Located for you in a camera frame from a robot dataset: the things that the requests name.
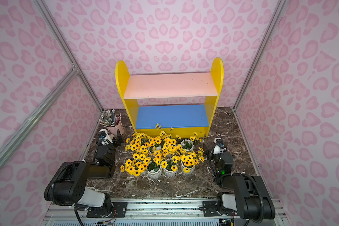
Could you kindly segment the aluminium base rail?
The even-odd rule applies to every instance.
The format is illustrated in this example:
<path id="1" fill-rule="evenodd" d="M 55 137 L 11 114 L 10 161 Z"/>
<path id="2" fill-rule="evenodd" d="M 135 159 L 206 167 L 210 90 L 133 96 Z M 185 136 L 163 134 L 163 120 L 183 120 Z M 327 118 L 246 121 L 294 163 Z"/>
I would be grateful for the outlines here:
<path id="1" fill-rule="evenodd" d="M 251 220 L 242 219 L 237 213 L 220 215 L 216 201 L 206 198 L 115 198 L 117 208 L 106 218 L 89 218 L 86 211 L 74 212 L 72 206 L 52 204 L 43 226 L 254 226 Z"/>

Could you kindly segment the pink pen holder cup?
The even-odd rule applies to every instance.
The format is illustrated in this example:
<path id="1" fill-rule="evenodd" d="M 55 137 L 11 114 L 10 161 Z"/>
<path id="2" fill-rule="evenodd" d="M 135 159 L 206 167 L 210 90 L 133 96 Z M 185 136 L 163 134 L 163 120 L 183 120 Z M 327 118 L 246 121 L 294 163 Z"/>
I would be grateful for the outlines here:
<path id="1" fill-rule="evenodd" d="M 121 114 L 117 114 L 114 109 L 104 110 L 100 116 L 99 124 L 104 126 L 111 134 L 124 134 L 124 127 L 121 122 Z"/>

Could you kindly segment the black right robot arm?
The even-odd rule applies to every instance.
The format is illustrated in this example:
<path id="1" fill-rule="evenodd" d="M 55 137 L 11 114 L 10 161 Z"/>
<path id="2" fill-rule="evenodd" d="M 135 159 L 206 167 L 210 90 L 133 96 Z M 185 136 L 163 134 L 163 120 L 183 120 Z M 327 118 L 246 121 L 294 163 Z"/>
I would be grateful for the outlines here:
<path id="1" fill-rule="evenodd" d="M 207 157 L 213 182 L 233 193 L 218 193 L 215 200 L 203 201 L 199 210 L 205 217 L 223 217 L 221 226 L 234 226 L 236 217 L 245 220 L 245 226 L 275 219 L 276 209 L 262 177 L 232 172 L 234 157 L 223 139 L 214 139 Z"/>

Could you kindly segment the yellow two-tier shelf unit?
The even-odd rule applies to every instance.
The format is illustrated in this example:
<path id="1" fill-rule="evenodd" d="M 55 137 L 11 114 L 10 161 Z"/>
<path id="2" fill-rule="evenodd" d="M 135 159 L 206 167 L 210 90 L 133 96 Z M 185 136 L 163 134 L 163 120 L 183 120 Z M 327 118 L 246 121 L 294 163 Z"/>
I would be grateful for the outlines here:
<path id="1" fill-rule="evenodd" d="M 131 75 L 124 61 L 115 67 L 116 85 L 132 127 L 137 133 L 158 136 L 200 137 L 209 135 L 224 83 L 224 64 L 213 60 L 207 73 Z M 196 98 L 202 104 L 140 106 L 140 99 Z"/>

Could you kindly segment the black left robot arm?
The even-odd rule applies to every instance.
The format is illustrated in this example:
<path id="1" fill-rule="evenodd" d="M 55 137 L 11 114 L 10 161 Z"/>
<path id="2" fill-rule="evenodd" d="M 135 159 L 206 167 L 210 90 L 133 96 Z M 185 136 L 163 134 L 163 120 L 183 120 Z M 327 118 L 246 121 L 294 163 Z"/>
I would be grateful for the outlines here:
<path id="1" fill-rule="evenodd" d="M 98 133 L 94 159 L 63 163 L 44 191 L 44 199 L 58 206 L 72 206 L 76 215 L 87 211 L 88 218 L 116 217 L 110 195 L 86 186 L 89 179 L 110 179 L 115 173 L 116 147 L 123 143 L 122 132 Z"/>

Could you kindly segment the shelf sunflower pot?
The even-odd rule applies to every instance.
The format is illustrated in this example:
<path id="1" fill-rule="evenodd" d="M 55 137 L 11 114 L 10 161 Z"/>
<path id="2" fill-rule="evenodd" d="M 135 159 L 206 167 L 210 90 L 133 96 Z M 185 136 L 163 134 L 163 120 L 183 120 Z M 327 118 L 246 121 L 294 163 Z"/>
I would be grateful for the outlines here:
<path id="1" fill-rule="evenodd" d="M 197 165 L 204 163 L 204 149 L 199 148 L 197 151 L 183 151 L 180 156 L 180 166 L 183 173 L 191 174 Z"/>
<path id="2" fill-rule="evenodd" d="M 168 158 L 161 162 L 161 168 L 164 170 L 165 176 L 171 178 L 178 174 L 179 168 L 176 159 Z"/>
<path id="3" fill-rule="evenodd" d="M 199 137 L 198 133 L 194 133 L 189 138 L 185 138 L 180 142 L 180 146 L 186 152 L 194 151 L 195 144 L 199 144 L 202 142 L 202 139 Z"/>
<path id="4" fill-rule="evenodd" d="M 152 179 L 159 179 L 162 175 L 162 158 L 160 155 L 152 154 L 148 157 L 147 171 Z"/>
<path id="5" fill-rule="evenodd" d="M 151 137 L 148 141 L 146 141 L 146 147 L 148 149 L 149 153 L 155 153 L 158 151 L 162 150 L 162 145 L 163 145 L 163 137 L 161 136 L 156 136 L 156 137 Z"/>
<path id="6" fill-rule="evenodd" d="M 179 135 L 172 136 L 162 131 L 160 138 L 163 142 L 161 151 L 164 157 L 168 155 L 181 155 L 184 152 L 184 148 L 180 144 L 181 137 Z"/>
<path id="7" fill-rule="evenodd" d="M 126 151 L 134 153 L 149 153 L 150 137 L 144 133 L 134 133 L 126 139 Z"/>
<path id="8" fill-rule="evenodd" d="M 128 159 L 120 166 L 122 173 L 128 173 L 129 175 L 139 177 L 147 174 L 149 160 L 131 160 Z"/>

